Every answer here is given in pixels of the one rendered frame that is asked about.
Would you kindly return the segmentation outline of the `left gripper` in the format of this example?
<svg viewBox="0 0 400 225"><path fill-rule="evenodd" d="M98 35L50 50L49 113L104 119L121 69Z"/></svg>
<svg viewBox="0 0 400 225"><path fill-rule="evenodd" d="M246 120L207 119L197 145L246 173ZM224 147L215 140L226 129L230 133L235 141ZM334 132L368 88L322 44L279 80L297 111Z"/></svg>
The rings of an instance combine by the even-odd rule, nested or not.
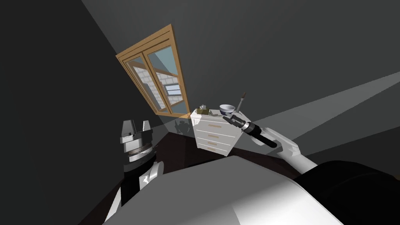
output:
<svg viewBox="0 0 400 225"><path fill-rule="evenodd" d="M129 152L152 143L153 130L149 120L143 121L142 128L142 131L136 133L133 120L123 121L120 143L123 144L124 152Z"/></svg>

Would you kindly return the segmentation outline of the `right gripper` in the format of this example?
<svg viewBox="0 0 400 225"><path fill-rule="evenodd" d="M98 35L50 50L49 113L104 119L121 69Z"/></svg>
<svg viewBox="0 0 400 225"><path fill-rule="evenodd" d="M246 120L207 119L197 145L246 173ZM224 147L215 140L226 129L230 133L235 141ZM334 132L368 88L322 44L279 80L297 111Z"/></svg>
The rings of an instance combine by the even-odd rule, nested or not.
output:
<svg viewBox="0 0 400 225"><path fill-rule="evenodd" d="M236 115L226 114L223 116L223 119L226 120L228 123L240 128L240 129L248 128L248 123Z"/></svg>

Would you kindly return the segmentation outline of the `white and blue bowl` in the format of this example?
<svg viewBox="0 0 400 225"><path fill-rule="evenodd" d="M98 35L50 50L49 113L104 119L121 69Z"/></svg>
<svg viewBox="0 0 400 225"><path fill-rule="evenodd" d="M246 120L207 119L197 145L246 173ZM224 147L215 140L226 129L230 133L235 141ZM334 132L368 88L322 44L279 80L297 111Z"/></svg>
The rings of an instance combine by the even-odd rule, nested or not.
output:
<svg viewBox="0 0 400 225"><path fill-rule="evenodd" d="M232 113L235 112L235 107L232 105L220 105L219 106L219 111L220 114L223 116L231 117Z"/></svg>

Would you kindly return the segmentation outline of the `grey brush with brown tip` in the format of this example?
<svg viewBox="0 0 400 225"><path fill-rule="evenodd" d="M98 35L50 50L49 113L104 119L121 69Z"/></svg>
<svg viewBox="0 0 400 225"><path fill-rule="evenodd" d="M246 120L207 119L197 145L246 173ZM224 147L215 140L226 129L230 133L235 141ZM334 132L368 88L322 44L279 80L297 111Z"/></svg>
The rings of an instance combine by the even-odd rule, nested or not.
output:
<svg viewBox="0 0 400 225"><path fill-rule="evenodd" d="M243 95L242 95L241 98L240 98L240 102L238 103L238 106L237 106L237 108L236 108L236 112L237 112L237 113L240 112L240 108L241 108L241 105L242 105L242 103L243 103L243 101L244 101L245 96L246 96L246 92L244 92Z"/></svg>

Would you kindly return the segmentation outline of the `white chest of drawers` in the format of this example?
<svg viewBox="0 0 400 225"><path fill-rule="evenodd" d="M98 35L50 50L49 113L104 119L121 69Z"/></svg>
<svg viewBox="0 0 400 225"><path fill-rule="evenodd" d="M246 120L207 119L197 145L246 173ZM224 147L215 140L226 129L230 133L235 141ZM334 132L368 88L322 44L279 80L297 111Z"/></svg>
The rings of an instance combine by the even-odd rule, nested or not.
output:
<svg viewBox="0 0 400 225"><path fill-rule="evenodd" d="M240 128L224 120L218 109L211 109L208 115L191 115L191 124L196 139L197 148L228 156L236 145L242 131Z"/></svg>

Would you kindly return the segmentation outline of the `wooden framed window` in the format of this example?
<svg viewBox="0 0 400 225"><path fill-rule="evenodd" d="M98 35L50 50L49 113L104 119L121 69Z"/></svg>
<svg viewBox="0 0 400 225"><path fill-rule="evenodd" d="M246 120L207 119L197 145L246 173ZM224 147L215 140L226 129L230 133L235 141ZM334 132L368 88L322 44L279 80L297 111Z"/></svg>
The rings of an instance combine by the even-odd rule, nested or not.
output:
<svg viewBox="0 0 400 225"><path fill-rule="evenodd" d="M189 118L191 111L171 24L116 58L156 115Z"/></svg>

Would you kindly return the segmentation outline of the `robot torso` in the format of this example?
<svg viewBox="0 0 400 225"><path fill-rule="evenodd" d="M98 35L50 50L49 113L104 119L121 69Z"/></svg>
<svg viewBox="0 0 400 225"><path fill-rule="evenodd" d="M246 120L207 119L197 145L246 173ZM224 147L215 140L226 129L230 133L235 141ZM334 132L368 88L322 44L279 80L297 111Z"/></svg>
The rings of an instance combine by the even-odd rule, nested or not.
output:
<svg viewBox="0 0 400 225"><path fill-rule="evenodd" d="M237 156L160 175L104 225L343 225L295 181Z"/></svg>

